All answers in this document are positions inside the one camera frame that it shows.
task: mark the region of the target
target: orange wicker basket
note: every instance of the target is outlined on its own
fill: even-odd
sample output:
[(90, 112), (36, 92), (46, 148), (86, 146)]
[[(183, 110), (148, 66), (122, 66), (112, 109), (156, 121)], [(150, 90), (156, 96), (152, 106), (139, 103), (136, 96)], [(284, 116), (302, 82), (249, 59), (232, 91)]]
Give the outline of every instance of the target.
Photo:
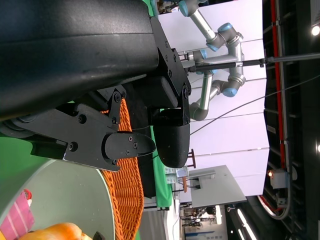
[[(131, 131), (130, 117), (126, 101), (120, 107), (120, 131)], [(144, 192), (141, 183), (138, 159), (120, 159), (118, 172), (102, 170), (109, 188), (114, 214), (116, 240), (133, 240), (140, 226), (144, 210)]]

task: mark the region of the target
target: pink bag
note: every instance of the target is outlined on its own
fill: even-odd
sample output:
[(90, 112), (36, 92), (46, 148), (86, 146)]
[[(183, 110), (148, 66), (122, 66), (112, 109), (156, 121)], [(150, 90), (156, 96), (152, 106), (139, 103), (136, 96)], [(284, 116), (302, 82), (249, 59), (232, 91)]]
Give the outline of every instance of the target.
[(6, 240), (17, 240), (30, 231), (35, 223), (25, 191), (21, 192), (0, 226)]

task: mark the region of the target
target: gray robot arm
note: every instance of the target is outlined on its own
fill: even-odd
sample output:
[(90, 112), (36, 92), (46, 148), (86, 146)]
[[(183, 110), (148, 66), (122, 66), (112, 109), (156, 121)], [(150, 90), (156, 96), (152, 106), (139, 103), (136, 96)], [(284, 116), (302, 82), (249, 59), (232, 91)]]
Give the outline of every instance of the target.
[(213, 75), (216, 70), (203, 73), (201, 98), (189, 106), (190, 117), (196, 121), (202, 121), (208, 115), (211, 99), (220, 93), (229, 98), (234, 97), (239, 88), (245, 84), (246, 78), (242, 67), (242, 61), (244, 61), (241, 44), (243, 36), (230, 23), (223, 24), (218, 28), (218, 32), (214, 32), (199, 11), (198, 4), (198, 0), (182, 0), (179, 2), (179, 9), (185, 17), (190, 17), (193, 20), (206, 38), (206, 45), (211, 50), (216, 52), (223, 45), (226, 45), (228, 54), (207, 58), (205, 50), (198, 50), (184, 55), (186, 60), (194, 60), (196, 66), (230, 62), (238, 63), (236, 67), (229, 69), (227, 81), (213, 81)]

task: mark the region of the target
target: bolt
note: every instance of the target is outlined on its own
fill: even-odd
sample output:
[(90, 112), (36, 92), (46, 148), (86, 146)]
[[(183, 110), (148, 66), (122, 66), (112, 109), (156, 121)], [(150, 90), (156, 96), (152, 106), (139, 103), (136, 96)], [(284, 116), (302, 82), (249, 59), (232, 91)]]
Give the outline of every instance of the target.
[(78, 144), (75, 141), (73, 141), (69, 144), (68, 149), (70, 152), (75, 152), (78, 149)]
[(120, 99), (121, 99), (120, 94), (117, 92), (117, 93), (114, 95), (114, 100), (115, 100), (116, 103), (118, 103), (118, 102), (120, 102)]
[(183, 88), (183, 96), (184, 96), (185, 99), (187, 99), (188, 96), (189, 96), (189, 92), (188, 92), (188, 89), (186, 87)]
[(84, 115), (84, 114), (80, 114), (80, 115), (78, 116), (78, 122), (79, 122), (79, 123), (81, 123), (81, 124), (85, 124), (85, 123), (86, 123), (86, 121), (87, 121), (87, 117), (86, 117), (86, 115)]

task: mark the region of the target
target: red pipe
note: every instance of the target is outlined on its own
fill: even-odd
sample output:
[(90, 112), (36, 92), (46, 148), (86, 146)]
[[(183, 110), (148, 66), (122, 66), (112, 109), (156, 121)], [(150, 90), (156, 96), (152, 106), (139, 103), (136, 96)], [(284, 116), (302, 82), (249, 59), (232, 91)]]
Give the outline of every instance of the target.
[[(278, 49), (278, 35), (277, 35), (277, 26), (276, 26), (276, 3), (275, 0), (270, 0), (271, 2), (271, 20), (272, 20), (272, 38), (273, 38), (273, 55), (275, 57), (279, 56)], [(281, 90), (280, 82), (280, 67), (279, 63), (275, 63), (275, 83), (277, 92)], [(285, 144), (284, 144), (284, 122), (282, 114), (282, 99), (281, 92), (276, 94), (277, 108), (278, 108), (278, 121), (279, 121), (279, 137), (280, 137), (280, 156), (281, 156), (281, 168), (286, 168), (285, 160)]]
[(262, 199), (262, 201), (264, 202), (265, 205), (268, 206), (268, 208), (272, 211), (272, 212), (279, 212), (280, 210), (282, 210), (283, 208), (278, 207), (277, 209), (274, 209), (269, 202), (267, 201), (267, 199), (265, 199), (265, 197), (263, 195), (260, 196), (260, 198)]

